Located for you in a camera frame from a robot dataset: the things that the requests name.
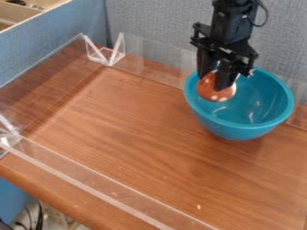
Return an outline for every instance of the wood grain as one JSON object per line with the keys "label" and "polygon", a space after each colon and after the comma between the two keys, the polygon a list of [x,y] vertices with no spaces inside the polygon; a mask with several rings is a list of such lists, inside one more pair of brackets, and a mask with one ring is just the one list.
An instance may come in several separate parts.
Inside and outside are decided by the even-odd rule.
{"label": "wood grain", "polygon": [[[302,230],[307,133],[280,125],[256,140],[222,140],[199,125],[180,90],[91,63],[81,72],[81,52],[53,74],[48,65],[73,50],[0,92],[24,135],[219,229]],[[151,229],[13,155],[0,173],[92,229]]]}

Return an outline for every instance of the floor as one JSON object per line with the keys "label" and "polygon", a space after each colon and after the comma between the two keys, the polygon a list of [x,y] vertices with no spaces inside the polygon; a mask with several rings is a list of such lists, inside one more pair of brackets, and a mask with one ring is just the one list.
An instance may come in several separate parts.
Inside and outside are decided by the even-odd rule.
{"label": "floor", "polygon": [[[44,213],[44,225],[43,230],[88,230],[80,223],[77,223],[72,218],[67,217],[63,213],[57,210],[51,208],[47,204],[41,204],[43,206],[43,213]],[[25,230],[25,229],[35,229],[37,223],[37,215],[39,215],[39,202],[35,201],[27,206],[15,219],[11,226],[15,230]]]}

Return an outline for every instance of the gray fabric partition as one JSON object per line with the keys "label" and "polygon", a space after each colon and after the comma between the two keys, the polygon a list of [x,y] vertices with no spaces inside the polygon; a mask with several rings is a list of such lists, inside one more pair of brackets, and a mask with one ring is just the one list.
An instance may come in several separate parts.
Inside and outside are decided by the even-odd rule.
{"label": "gray fabric partition", "polygon": [[[307,79],[307,1],[264,0],[268,24],[254,30],[256,65],[286,78]],[[211,0],[107,0],[112,40],[120,31],[192,49],[194,22],[211,23]]]}

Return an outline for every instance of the acrylic bracket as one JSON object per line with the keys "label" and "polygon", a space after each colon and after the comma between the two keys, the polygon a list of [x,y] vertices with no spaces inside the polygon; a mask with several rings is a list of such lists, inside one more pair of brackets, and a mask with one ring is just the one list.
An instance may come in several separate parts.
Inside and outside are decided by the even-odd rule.
{"label": "acrylic bracket", "polygon": [[97,48],[87,35],[83,35],[88,59],[93,62],[101,63],[105,66],[113,66],[124,58],[124,34],[120,33],[113,49],[105,47]]}

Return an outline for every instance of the robotic arm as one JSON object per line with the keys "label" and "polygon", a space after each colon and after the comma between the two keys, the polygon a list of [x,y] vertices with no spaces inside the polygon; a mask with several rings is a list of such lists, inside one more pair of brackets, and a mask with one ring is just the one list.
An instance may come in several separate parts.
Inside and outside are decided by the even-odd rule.
{"label": "robotic arm", "polygon": [[[212,25],[195,23],[192,44],[198,47],[198,74],[203,79],[215,71],[215,91],[231,87],[239,75],[250,77],[259,55],[248,44],[254,26],[262,27],[268,11],[262,0],[214,0]],[[266,11],[266,21],[255,24],[259,6]]]}

